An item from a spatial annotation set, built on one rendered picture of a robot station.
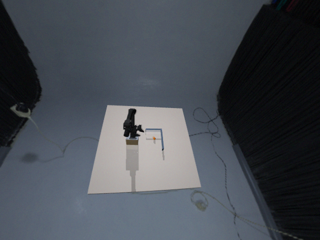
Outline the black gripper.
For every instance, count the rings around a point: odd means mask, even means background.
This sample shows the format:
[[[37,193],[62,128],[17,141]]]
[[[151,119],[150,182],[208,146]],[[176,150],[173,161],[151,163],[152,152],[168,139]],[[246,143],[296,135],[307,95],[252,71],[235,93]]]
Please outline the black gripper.
[[[140,137],[139,134],[137,134],[136,132],[139,131],[139,132],[143,132],[144,131],[141,129],[141,125],[138,125],[137,128],[134,128],[133,126],[131,127],[131,130],[130,130],[130,133],[131,133],[131,137]]]

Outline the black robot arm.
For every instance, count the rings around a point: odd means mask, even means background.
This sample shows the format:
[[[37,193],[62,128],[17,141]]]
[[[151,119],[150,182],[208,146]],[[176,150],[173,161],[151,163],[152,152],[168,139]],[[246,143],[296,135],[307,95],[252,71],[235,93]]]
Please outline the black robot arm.
[[[130,138],[131,138],[132,132],[130,132],[130,130],[132,129],[132,127],[137,128],[137,126],[135,125],[135,113],[136,113],[135,108],[130,108],[128,110],[127,118],[123,123],[123,130],[125,130],[123,134],[124,137],[129,137],[129,134],[130,134]]]

